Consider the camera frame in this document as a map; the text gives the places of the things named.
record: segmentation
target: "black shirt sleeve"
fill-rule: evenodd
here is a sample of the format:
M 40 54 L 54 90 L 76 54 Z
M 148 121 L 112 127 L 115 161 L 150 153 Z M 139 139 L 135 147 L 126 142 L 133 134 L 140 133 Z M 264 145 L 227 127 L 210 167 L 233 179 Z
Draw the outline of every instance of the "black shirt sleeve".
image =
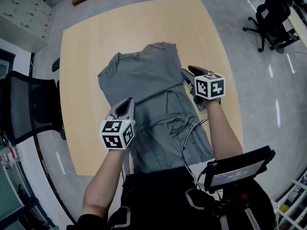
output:
M 95 215 L 82 215 L 79 217 L 76 225 L 67 226 L 66 230 L 83 230 L 83 229 L 99 229 L 108 230 L 107 220 Z

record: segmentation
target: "person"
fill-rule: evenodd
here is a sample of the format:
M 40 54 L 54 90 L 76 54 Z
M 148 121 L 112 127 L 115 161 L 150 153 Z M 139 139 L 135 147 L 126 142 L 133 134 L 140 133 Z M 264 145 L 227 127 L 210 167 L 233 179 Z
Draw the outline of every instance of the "person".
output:
M 242 147 L 216 100 L 205 100 L 216 160 L 242 154 Z M 110 150 L 88 185 L 82 215 L 73 229 L 225 229 L 213 209 L 219 201 L 196 188 L 186 167 L 126 176 L 121 207 L 108 220 L 124 161 L 124 150 Z M 261 230 L 272 230 L 275 215 L 270 199 L 254 180 L 244 185 L 249 208 Z M 255 229 L 242 210 L 226 214 L 229 229 Z

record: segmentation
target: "person's left arm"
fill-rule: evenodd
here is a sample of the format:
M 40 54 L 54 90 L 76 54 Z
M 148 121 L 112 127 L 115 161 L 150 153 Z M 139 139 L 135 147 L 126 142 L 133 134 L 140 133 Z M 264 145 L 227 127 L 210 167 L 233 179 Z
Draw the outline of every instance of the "person's left arm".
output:
M 97 174 L 87 186 L 82 215 L 91 214 L 107 220 L 124 162 L 125 150 L 110 150 Z

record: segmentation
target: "forearm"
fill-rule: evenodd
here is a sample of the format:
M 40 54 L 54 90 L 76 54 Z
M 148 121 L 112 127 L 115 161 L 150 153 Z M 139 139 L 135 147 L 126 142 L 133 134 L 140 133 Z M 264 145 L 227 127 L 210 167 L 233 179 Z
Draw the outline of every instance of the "forearm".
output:
M 210 101 L 206 107 L 215 159 L 226 159 L 242 154 L 241 144 L 230 127 L 219 103 Z
M 124 150 L 109 151 L 85 190 L 82 214 L 93 214 L 107 219 L 107 213 L 118 186 L 124 155 Z

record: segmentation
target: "gray garment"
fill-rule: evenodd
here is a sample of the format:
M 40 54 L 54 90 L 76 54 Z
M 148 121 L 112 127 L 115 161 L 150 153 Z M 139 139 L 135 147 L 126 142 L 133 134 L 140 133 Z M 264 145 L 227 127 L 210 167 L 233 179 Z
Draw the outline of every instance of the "gray garment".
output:
M 176 45 L 156 43 L 142 52 L 116 54 L 98 75 L 99 86 L 111 106 L 127 97 L 135 99 L 136 137 L 130 151 L 135 173 L 184 166 L 183 144 L 199 119 L 180 70 Z M 185 148 L 187 164 L 211 158 L 207 135 L 198 127 Z

